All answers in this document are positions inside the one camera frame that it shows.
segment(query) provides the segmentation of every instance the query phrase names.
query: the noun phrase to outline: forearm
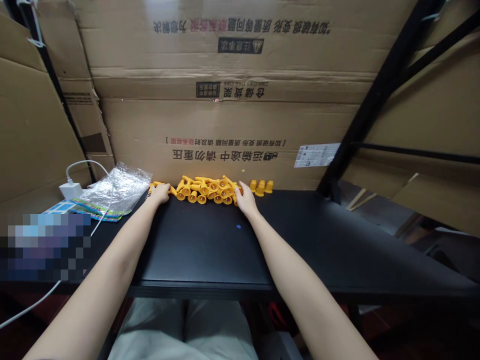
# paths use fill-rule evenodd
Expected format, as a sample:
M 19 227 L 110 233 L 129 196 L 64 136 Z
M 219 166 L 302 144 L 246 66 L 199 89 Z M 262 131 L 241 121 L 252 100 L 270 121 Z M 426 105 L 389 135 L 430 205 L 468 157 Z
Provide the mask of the forearm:
M 249 216 L 249 220 L 276 288 L 313 358 L 376 359 L 309 265 L 260 213 Z
M 147 199 L 131 216 L 24 359 L 96 359 L 132 282 L 157 208 Z

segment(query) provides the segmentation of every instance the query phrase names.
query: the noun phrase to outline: clear plastic bag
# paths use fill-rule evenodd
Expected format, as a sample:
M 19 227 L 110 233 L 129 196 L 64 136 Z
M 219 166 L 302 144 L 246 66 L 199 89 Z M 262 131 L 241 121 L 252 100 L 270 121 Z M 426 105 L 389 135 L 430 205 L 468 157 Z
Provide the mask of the clear plastic bag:
M 129 214 L 142 194 L 149 188 L 152 176 L 151 173 L 139 168 L 128 167 L 123 162 L 118 162 L 110 171 L 113 198 L 106 217 L 113 218 Z M 108 176 L 104 176 L 74 202 L 90 212 L 101 213 L 108 208 L 111 194 L 112 185 Z

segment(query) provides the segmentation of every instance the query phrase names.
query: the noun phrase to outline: thigh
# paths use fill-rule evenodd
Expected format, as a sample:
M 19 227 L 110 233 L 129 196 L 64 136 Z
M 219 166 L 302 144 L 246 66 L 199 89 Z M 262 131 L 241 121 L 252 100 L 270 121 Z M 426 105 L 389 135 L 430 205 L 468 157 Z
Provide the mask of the thigh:
M 257 359 L 247 319 L 237 301 L 190 301 L 185 342 L 210 359 Z
M 182 359 L 181 355 L 189 351 L 183 332 L 181 300 L 136 298 L 108 359 Z

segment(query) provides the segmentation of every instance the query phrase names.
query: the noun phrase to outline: white sticker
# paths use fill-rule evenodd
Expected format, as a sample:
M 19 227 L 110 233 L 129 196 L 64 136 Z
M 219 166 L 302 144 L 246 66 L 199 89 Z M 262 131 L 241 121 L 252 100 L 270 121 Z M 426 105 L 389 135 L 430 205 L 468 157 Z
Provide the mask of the white sticker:
M 298 150 L 295 168 L 311 168 L 328 166 L 340 147 L 340 143 L 303 145 Z

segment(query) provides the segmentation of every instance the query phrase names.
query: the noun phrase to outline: black desk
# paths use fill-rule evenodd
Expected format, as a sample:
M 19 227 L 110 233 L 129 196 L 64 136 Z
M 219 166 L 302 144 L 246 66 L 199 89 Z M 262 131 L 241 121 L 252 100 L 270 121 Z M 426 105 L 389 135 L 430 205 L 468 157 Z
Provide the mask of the black desk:
M 144 199 L 142 196 L 136 208 Z M 339 302 L 471 304 L 480 299 L 476 283 L 316 192 L 277 190 L 257 198 L 257 204 Z M 128 218 L 98 227 L 92 237 L 94 259 Z M 62 283 L 58 291 L 72 293 L 78 284 Z M 51 285 L 45 284 L 43 290 Z M 191 204 L 173 197 L 153 220 L 128 295 L 238 300 L 278 297 L 255 234 L 240 209 L 210 201 Z

